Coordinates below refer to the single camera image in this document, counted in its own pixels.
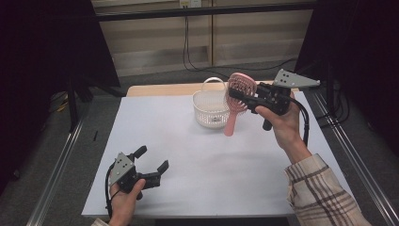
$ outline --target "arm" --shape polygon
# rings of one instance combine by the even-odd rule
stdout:
[[[263,106],[255,110],[272,123],[279,146],[293,164],[285,170],[287,200],[301,225],[370,225],[329,166],[318,154],[312,155],[302,141],[298,107],[291,103],[283,116]]]
[[[109,226],[127,226],[133,220],[133,213],[136,209],[136,198],[138,193],[143,189],[146,181],[144,179],[140,179],[136,182],[132,191],[129,194],[118,192],[119,186],[118,184],[113,184],[110,187],[109,193],[112,199],[112,218],[109,220]],[[106,226],[108,224],[104,223],[100,219],[96,219],[92,226]]]

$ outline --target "power outlet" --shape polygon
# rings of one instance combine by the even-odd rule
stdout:
[[[190,8],[190,0],[180,0],[180,8]]]
[[[201,8],[202,7],[202,3],[201,0],[191,0],[191,8]]]

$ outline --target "white table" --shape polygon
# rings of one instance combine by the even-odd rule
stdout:
[[[136,87],[128,94],[136,91],[136,97],[122,99],[82,215],[107,218],[106,171],[118,152],[129,154],[142,145],[148,151],[136,160],[137,171],[154,172],[164,160],[169,161],[169,169],[160,187],[143,191],[136,218],[282,217],[294,213],[286,201],[288,182],[283,172],[290,162],[273,132],[262,129],[261,116],[250,112],[239,116],[234,135],[225,137],[223,130],[197,124],[192,97],[186,95],[193,90],[140,94],[148,88]],[[176,85],[159,88],[173,90]],[[200,89],[200,84],[191,89]],[[305,96],[296,92],[295,97],[310,113],[309,149],[324,158],[352,194]]]

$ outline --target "white basket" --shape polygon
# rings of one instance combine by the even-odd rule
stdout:
[[[219,81],[223,90],[204,90],[204,85],[209,81]],[[229,117],[229,108],[224,104],[226,85],[217,77],[206,79],[201,90],[193,94],[194,113],[197,122],[207,128],[220,129],[226,125]]]

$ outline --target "sleeve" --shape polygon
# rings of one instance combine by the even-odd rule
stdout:
[[[91,224],[91,226],[108,226],[108,224],[103,222],[99,218],[96,218],[96,220]]]
[[[371,225],[318,154],[293,164],[285,173],[287,201],[302,226]]]

